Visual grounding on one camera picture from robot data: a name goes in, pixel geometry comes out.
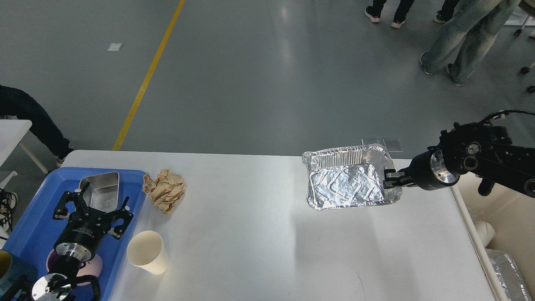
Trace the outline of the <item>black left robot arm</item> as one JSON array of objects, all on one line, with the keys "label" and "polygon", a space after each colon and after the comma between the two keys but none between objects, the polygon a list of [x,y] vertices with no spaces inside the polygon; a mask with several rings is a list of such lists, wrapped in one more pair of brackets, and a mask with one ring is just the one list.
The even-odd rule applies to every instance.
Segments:
[{"label": "black left robot arm", "polygon": [[48,274],[35,281],[28,275],[18,276],[2,293],[2,301],[74,301],[74,290],[82,283],[90,283],[92,301],[101,299],[97,276],[78,272],[94,259],[105,235],[116,240],[123,237],[134,215],[127,209],[128,196],[118,209],[108,213],[88,206],[84,199],[88,186],[65,191],[54,209],[52,218],[65,219],[67,224],[53,246],[57,257]]}]

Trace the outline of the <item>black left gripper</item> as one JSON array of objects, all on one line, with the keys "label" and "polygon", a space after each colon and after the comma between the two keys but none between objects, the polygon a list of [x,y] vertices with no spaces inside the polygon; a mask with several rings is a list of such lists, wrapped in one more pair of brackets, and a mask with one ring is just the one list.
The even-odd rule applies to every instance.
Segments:
[{"label": "black left gripper", "polygon": [[119,209],[112,212],[89,212],[84,199],[89,185],[88,181],[82,188],[65,191],[52,213],[54,220],[67,220],[53,249],[58,255],[70,256],[80,262],[94,259],[106,234],[120,240],[134,218],[134,214],[127,208],[129,197],[124,199]]}]

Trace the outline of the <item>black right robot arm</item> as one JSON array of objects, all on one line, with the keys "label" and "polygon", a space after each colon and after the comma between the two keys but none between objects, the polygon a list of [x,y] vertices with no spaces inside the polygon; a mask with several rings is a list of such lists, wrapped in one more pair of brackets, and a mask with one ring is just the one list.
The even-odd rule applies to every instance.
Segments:
[{"label": "black right robot arm", "polygon": [[455,122],[440,133],[439,143],[415,156],[409,166],[384,170],[383,187],[420,187],[433,191],[456,185],[473,173],[481,179],[478,193],[488,196],[495,184],[525,196],[535,196],[534,149],[513,145],[506,127],[493,122],[509,114],[534,115],[525,110],[501,110],[478,122]]}]

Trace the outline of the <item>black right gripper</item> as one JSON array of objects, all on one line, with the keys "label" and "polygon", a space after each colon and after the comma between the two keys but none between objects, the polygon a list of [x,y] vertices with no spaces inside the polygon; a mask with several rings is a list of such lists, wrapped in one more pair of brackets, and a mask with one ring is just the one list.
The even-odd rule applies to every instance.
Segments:
[{"label": "black right gripper", "polygon": [[394,187],[420,187],[433,191],[458,183],[460,175],[450,172],[441,149],[428,150],[415,156],[407,168],[384,170],[384,189]]}]

